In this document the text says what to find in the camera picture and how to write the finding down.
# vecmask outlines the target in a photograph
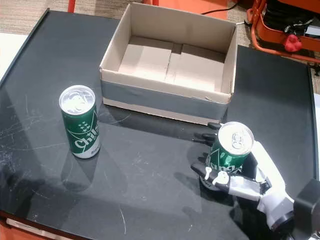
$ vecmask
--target red knob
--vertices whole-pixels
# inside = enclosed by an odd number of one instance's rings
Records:
[[[290,34],[285,40],[284,48],[290,53],[297,52],[302,48],[302,43],[296,35]]]

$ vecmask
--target gray tape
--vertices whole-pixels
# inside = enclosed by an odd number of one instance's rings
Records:
[[[107,81],[101,81],[101,88],[103,97],[109,100],[213,120],[220,120],[228,107],[228,104],[209,102]]]

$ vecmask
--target green can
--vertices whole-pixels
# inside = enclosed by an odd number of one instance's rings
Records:
[[[254,135],[246,125],[236,121],[228,122],[219,129],[217,140],[213,143],[205,164],[216,171],[241,172],[254,141]],[[203,178],[201,181],[210,190],[218,190]]]
[[[73,85],[59,98],[71,152],[78,158],[93,157],[100,149],[96,97],[87,86]]]

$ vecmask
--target can top rim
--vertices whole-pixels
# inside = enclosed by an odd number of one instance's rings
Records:
[[[222,141],[221,141],[221,138],[222,138],[222,136],[221,136],[221,132],[222,132],[221,129],[223,129],[223,128],[227,127],[227,126],[230,126],[230,125],[238,125],[238,126],[240,126],[243,130],[245,130],[245,131],[248,133],[249,137],[251,138],[251,143],[250,143],[251,146],[250,146],[246,151],[241,152],[241,153],[235,153],[235,152],[230,151],[228,148],[226,148],[226,146],[223,146]],[[254,142],[255,142],[254,135],[253,135],[252,131],[250,130],[250,128],[248,128],[246,125],[244,125],[243,123],[238,122],[238,121],[230,121],[230,122],[225,123],[225,124],[219,129],[219,132],[218,132],[218,140],[219,140],[221,146],[222,146],[227,152],[229,152],[230,154],[233,154],[233,155],[237,155],[237,156],[246,155],[246,154],[250,153],[251,150],[252,150],[252,147],[253,147],[253,145],[254,145]]]
[[[87,90],[88,92],[90,92],[92,94],[92,97],[93,97],[93,101],[92,101],[92,104],[90,105],[90,107],[88,108],[89,110],[95,105],[96,103],[96,96],[95,96],[95,93],[94,91],[91,90],[91,88],[87,87],[87,86],[84,86],[84,85],[72,85],[72,86],[69,86],[68,88],[66,88],[61,94],[60,94],[60,97],[59,97],[59,106],[61,108],[61,110],[63,112],[65,112],[66,114],[69,114],[69,115],[73,115],[73,116],[77,116],[77,115],[82,115],[84,114],[84,112],[80,112],[80,113],[70,113],[67,111],[67,109],[65,109],[63,107],[63,104],[62,104],[62,99],[63,97],[66,95],[67,92],[69,92],[71,89],[74,89],[74,88],[82,88],[84,90]]]

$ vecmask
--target can lid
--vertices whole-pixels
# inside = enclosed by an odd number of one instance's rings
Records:
[[[233,155],[250,153],[255,141],[251,130],[236,121],[227,122],[219,129],[218,140],[221,146]]]
[[[70,86],[59,97],[60,108],[70,115],[86,113],[95,105],[95,101],[95,93],[83,85]]]

